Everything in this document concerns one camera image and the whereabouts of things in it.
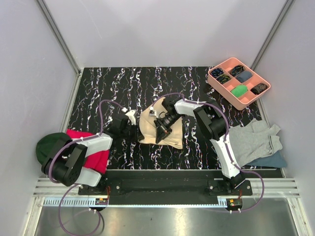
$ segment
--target rolled sock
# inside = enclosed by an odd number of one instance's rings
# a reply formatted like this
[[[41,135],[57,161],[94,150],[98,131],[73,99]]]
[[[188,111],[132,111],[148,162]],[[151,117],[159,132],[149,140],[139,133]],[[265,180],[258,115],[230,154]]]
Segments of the rolled sock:
[[[213,71],[211,71],[211,76],[216,78],[218,76],[220,76],[221,74],[223,74],[223,70],[221,68],[217,68],[217,69],[214,69]]]
[[[217,78],[217,81],[219,81],[220,84],[225,84],[227,81],[231,80],[231,77],[229,77],[228,75],[220,75]]]
[[[245,67],[243,67],[242,65],[237,65],[231,70],[230,74],[235,77],[241,72],[243,72],[244,70],[245,70]]]
[[[256,85],[254,88],[252,88],[251,91],[253,94],[258,95],[258,94],[264,92],[267,88],[268,88],[267,85],[260,83],[260,84]]]
[[[232,89],[231,93],[236,97],[240,97],[244,95],[247,91],[248,89],[246,85],[239,85],[239,86],[236,86],[234,89]]]
[[[235,78],[241,82],[241,83],[244,83],[246,80],[248,80],[250,77],[252,77],[252,74],[245,70],[243,71],[242,73],[238,74]]]

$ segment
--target blue cloth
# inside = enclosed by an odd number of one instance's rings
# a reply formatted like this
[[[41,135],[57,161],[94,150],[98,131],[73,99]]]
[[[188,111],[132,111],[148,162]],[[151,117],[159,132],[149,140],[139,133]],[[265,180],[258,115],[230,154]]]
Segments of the blue cloth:
[[[257,158],[256,160],[246,165],[247,166],[274,167],[274,168],[282,168],[282,167],[287,166],[286,161],[283,159],[279,151],[277,151],[272,156]]]
[[[235,76],[235,78],[241,83],[244,83],[250,77],[252,77],[252,74],[249,71],[247,71],[247,70],[245,70],[242,73],[240,73],[237,76]]]

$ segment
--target black marble surface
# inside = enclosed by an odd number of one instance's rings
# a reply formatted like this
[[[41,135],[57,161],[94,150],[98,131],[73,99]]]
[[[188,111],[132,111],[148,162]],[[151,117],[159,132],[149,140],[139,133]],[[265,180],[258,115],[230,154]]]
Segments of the black marble surface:
[[[256,103],[236,110],[207,84],[209,67],[123,67],[85,68],[75,99],[69,129],[96,133],[100,118],[98,104],[112,99],[122,106],[149,107],[159,96],[181,92],[187,99],[220,104],[230,126],[247,125],[261,119]],[[104,105],[104,125],[118,112],[117,106]],[[183,118],[184,149],[122,141],[112,147],[108,169],[217,169],[220,167],[211,142],[203,137],[194,118]]]

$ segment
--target red cloth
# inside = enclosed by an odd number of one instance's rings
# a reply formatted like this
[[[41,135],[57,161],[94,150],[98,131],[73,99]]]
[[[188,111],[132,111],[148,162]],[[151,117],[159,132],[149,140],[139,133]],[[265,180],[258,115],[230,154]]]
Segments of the red cloth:
[[[81,131],[68,129],[67,135],[69,135],[70,138],[72,139],[79,139],[81,137],[85,138],[93,134],[88,133],[88,132],[81,132]],[[84,164],[84,167],[96,170],[104,174],[107,167],[108,156],[109,156],[109,150],[99,151],[97,153],[94,153],[86,158],[87,160]]]

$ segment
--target green sock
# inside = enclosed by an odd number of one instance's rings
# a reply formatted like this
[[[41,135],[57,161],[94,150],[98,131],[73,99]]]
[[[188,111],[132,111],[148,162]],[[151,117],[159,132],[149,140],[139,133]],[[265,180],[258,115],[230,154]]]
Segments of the green sock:
[[[246,85],[239,85],[239,86],[236,86],[234,89],[232,89],[231,93],[236,97],[240,97],[244,95],[247,91],[248,89]]]

